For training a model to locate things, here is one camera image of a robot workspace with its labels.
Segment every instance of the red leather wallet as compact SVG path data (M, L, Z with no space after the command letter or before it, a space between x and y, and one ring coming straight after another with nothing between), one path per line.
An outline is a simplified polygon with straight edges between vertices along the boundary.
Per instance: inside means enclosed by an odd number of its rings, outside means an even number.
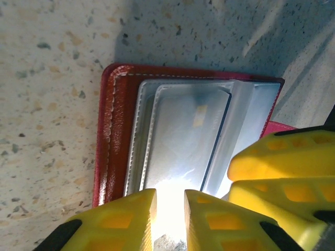
M138 89L142 81L151 78L266 81L279 82L281 87L284 84L282 78L234 72L132 64L108 66L101 82L94 207L123 196Z
M296 128L291 127L291 126L286 125L286 124L281 124L281 123L278 123L278 122L269 121L266 125L266 128L263 132L262 137L268 135L269 133L289 131L289 130L294 130L294 129L296 129Z

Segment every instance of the granite countertop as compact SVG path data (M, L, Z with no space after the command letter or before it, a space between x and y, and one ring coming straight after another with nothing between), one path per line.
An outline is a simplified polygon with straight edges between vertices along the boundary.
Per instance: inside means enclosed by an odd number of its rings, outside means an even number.
M1 250L32 250L91 208L99 81L112 62L286 79L273 120L324 123L334 1L4 0Z

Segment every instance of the yellow plastic object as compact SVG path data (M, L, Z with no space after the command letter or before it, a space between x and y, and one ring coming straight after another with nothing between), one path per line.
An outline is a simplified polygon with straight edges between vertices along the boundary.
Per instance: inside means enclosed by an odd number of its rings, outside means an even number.
M82 225L62 251L153 250L151 223L156 214L156 190L146 189L68 219Z
M279 251L260 226L276 221L205 193L185 191L188 251Z
M236 181L229 201L274 218L304 250L312 250L327 227L313 214L335 210L335 177Z
M334 163L335 132L269 134L231 160L228 178L236 181L329 176L335 175Z

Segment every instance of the black rubber pad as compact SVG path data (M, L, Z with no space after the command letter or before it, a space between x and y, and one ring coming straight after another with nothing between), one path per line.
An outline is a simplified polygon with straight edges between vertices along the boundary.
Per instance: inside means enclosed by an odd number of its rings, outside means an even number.
M81 225L78 219L59 225L34 251L60 251Z
M281 251L304 251L281 227L266 221L260 225Z

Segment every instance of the black plastic part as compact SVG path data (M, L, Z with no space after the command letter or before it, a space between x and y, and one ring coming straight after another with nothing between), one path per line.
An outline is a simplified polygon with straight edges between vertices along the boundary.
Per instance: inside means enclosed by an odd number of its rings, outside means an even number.
M281 251L304 251L281 227L266 221L260 225Z
M316 211L314 217L328 224L335 224L335 211Z
M59 225L33 251L60 251L81 225L82 221L79 219Z
M330 114L325 121L325 126L335 126L335 105L333 106L333 109L330 111Z
M290 135L290 134L295 134L295 133L303 133L303 132L311 132L311 131L319 131L319 130L335 132L335 125L319 125L317 127L307 127L307 128L295 129L295 130L290 130L290 131L276 132L274 135L275 136L285 136L285 135Z
M313 251L335 250L335 211L317 211L314 217L328 224Z

